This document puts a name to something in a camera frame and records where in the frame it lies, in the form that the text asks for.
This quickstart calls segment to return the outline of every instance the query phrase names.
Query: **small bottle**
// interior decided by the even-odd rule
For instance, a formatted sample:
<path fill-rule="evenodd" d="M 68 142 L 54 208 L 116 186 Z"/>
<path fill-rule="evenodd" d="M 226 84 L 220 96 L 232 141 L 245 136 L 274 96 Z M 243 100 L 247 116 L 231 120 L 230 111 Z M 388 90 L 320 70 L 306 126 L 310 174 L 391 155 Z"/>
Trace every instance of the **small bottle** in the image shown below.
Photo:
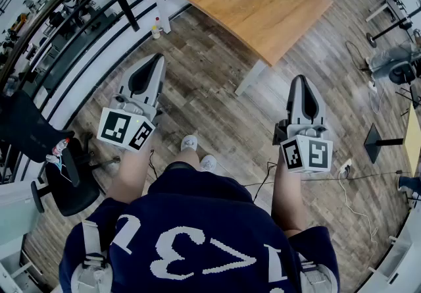
<path fill-rule="evenodd" d="M 155 25 L 157 25 L 159 33 L 162 34 L 164 32 L 164 29 L 162 28 L 162 24 L 161 24 L 161 21 L 159 20 L 159 17 L 155 18 Z"/>
<path fill-rule="evenodd" d="M 156 25 L 152 26 L 152 36 L 153 39 L 159 39 L 159 37 L 161 36 L 161 33 L 159 32 Z"/>
<path fill-rule="evenodd" d="M 67 147 L 67 143 L 70 139 L 61 140 L 54 148 L 53 148 L 53 155 L 60 156 L 61 152 Z"/>

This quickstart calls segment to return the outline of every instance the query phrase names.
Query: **shorts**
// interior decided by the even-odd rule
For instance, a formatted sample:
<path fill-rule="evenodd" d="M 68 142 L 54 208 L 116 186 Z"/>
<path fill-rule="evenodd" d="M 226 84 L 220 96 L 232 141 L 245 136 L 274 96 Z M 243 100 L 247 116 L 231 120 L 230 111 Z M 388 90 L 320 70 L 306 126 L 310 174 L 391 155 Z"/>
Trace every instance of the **shorts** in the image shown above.
<path fill-rule="evenodd" d="M 252 203 L 251 194 L 230 177 L 197 171 L 185 162 L 173 162 L 149 187 L 148 194 L 179 194 Z"/>

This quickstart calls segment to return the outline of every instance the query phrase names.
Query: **printed number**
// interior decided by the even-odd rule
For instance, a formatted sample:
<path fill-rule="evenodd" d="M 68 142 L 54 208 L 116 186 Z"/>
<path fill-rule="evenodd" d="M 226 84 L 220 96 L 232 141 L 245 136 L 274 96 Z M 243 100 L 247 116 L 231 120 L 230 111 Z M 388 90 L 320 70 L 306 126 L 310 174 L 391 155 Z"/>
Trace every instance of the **printed number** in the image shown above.
<path fill-rule="evenodd" d="M 282 264 L 281 259 L 279 259 L 278 256 L 278 253 L 280 253 L 281 250 L 277 250 L 272 246 L 266 244 L 264 246 L 266 246 L 269 251 L 269 282 L 276 282 L 288 279 L 287 277 L 282 276 Z"/>
<path fill-rule="evenodd" d="M 238 267 L 246 267 L 254 264 L 256 262 L 256 258 L 249 257 L 248 255 L 242 254 L 241 252 L 235 251 L 233 248 L 224 245 L 220 241 L 211 238 L 211 244 L 214 244 L 217 248 L 220 248 L 221 250 L 224 250 L 225 252 L 228 252 L 229 254 L 233 255 L 234 257 L 238 257 L 242 259 L 243 261 L 236 261 L 235 263 L 229 263 L 223 266 L 213 267 L 212 269 L 204 269 L 202 273 L 204 275 L 207 275 L 209 273 L 220 273 L 227 271 L 229 269 L 236 269 Z"/>
<path fill-rule="evenodd" d="M 194 273 L 189 273 L 188 275 L 174 275 L 167 271 L 168 265 L 173 261 L 185 259 L 172 248 L 175 237 L 177 234 L 181 233 L 186 233 L 197 245 L 201 245 L 205 242 L 205 234 L 202 230 L 197 228 L 177 226 L 176 228 L 172 228 L 171 230 L 162 233 L 155 245 L 157 253 L 162 259 L 152 261 L 151 263 L 151 271 L 156 277 L 162 279 L 184 280 L 194 275 Z"/>
<path fill-rule="evenodd" d="M 127 218 L 126 224 L 121 228 L 120 232 L 114 237 L 114 240 L 111 242 L 120 246 L 128 254 L 132 254 L 132 251 L 128 249 L 128 244 L 130 240 L 134 237 L 137 230 L 140 228 L 140 220 L 137 217 L 132 215 L 121 215 L 118 220 L 121 218 Z"/>

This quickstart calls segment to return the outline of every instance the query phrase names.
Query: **white cable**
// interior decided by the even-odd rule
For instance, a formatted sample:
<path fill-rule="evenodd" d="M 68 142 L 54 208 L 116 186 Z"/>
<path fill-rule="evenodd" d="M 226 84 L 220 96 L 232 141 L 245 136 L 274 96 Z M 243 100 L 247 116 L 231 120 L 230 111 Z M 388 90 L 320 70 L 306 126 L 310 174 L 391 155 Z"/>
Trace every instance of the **white cable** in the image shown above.
<path fill-rule="evenodd" d="M 382 92 L 382 96 L 380 96 L 380 100 L 379 100 L 379 110 L 375 111 L 374 107 L 373 107 L 373 101 L 371 100 L 371 93 L 368 92 L 368 98 L 370 99 L 370 104 L 371 104 L 371 110 L 374 112 L 374 114 L 379 115 L 380 114 L 380 106 L 382 105 L 382 98 L 384 95 L 384 88 L 383 88 L 383 92 Z"/>
<path fill-rule="evenodd" d="M 377 243 L 377 241 L 375 241 L 375 240 L 373 239 L 373 237 L 376 235 L 376 233 L 377 233 L 377 231 L 379 230 L 379 228 L 378 228 L 378 227 L 376 227 L 376 228 L 374 229 L 374 231 L 372 231 L 372 229 L 371 229 L 370 217 L 369 217 L 368 215 L 365 215 L 364 213 L 359 213 L 359 212 L 356 212 L 356 211 L 352 210 L 352 208 L 349 206 L 349 204 L 348 204 L 347 191 L 346 191 L 345 187 L 342 185 L 342 182 L 341 182 L 341 172 L 340 172 L 340 171 L 339 171 L 339 172 L 338 172 L 338 174 L 337 174 L 337 180 L 339 181 L 339 184 L 341 185 L 341 187 L 343 188 L 343 191 L 345 192 L 345 204 L 346 204 L 346 206 L 348 207 L 348 209 L 350 209 L 350 210 L 351 210 L 351 211 L 352 211 L 355 215 L 364 216 L 364 217 L 366 217 L 366 218 L 368 219 L 368 227 L 370 228 L 370 240 L 371 240 L 371 242 L 372 242 L 373 244 L 375 244 L 375 245 L 376 245 L 376 247 L 374 248 L 374 251 L 373 251 L 372 256 L 371 256 L 371 257 L 370 257 L 370 259 L 367 261 L 367 264 L 369 265 L 369 264 L 370 264 L 370 262 L 371 262 L 371 259 L 373 259 L 374 255 L 376 254 L 376 251 L 377 251 L 378 243 Z M 362 277 L 362 275 L 363 275 L 363 274 L 364 274 L 364 272 L 362 272 L 362 273 L 361 273 L 360 279 L 358 280 L 357 284 L 355 285 L 356 287 L 358 287 L 358 284 L 360 283 L 360 280 L 361 280 L 361 277 Z"/>

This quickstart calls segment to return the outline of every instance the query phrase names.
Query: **floor plank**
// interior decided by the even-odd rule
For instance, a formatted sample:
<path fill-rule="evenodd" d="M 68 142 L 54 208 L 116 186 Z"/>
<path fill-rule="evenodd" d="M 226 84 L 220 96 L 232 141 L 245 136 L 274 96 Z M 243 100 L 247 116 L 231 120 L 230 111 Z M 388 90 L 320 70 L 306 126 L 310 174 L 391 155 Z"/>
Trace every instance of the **floor plank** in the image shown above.
<path fill-rule="evenodd" d="M 278 149 L 271 144 L 274 124 L 286 117 L 289 84 L 297 74 L 304 74 L 316 84 L 326 102 L 328 127 L 334 141 L 332 174 L 313 176 L 333 180 L 303 183 L 308 223 L 329 228 L 337 252 L 342 291 L 354 292 L 368 275 L 367 266 L 375 266 L 388 248 L 387 237 L 396 235 L 408 207 L 396 191 L 393 174 L 343 181 L 349 203 L 366 213 L 372 226 L 378 227 L 375 250 L 366 218 L 354 215 L 345 206 L 343 190 L 336 181 L 337 170 L 350 157 L 352 177 L 398 169 L 407 171 L 409 166 L 402 147 L 383 148 L 378 162 L 372 165 L 363 142 L 372 123 L 384 138 L 402 137 L 406 118 L 400 117 L 400 113 L 409 101 L 396 96 L 398 86 L 384 81 L 380 113 L 375 114 L 368 97 L 368 78 L 354 67 L 345 42 L 355 43 L 365 57 L 401 43 L 407 36 L 396 29 L 380 38 L 378 48 L 373 50 L 365 40 L 365 33 L 375 34 L 390 25 L 387 14 L 365 23 L 368 9 L 377 0 L 333 1 L 314 27 L 240 97 L 235 96 L 234 90 L 257 58 L 213 20 L 190 8 L 171 22 L 171 33 L 159 40 L 147 40 L 111 73 L 71 128 L 77 133 L 90 130 L 96 134 L 101 109 L 108 105 L 124 70 L 145 55 L 160 52 L 166 58 L 167 74 L 161 97 L 165 114 L 153 138 L 153 163 L 158 174 L 177 153 L 183 136 L 195 134 L 200 157 L 213 154 L 218 160 L 218 174 L 234 177 L 244 185 L 253 184 L 265 177 L 266 162 L 277 160 Z M 373 97 L 372 102 L 377 110 L 378 98 Z M 98 161 L 121 154 L 118 148 L 97 140 L 92 141 L 91 148 Z M 107 188 L 116 170 L 117 166 L 111 165 L 97 170 L 95 176 Z M 273 174 L 268 182 L 273 182 Z M 148 185 L 154 179 L 149 170 Z M 253 195 L 257 188 L 248 187 Z M 263 186 L 257 205 L 269 210 L 272 190 L 272 184 Z M 45 273 L 44 281 L 49 286 L 57 284 L 66 235 L 101 200 L 69 218 L 58 214 L 51 196 L 43 200 L 46 212 L 35 231 L 26 237 L 24 249 Z"/>

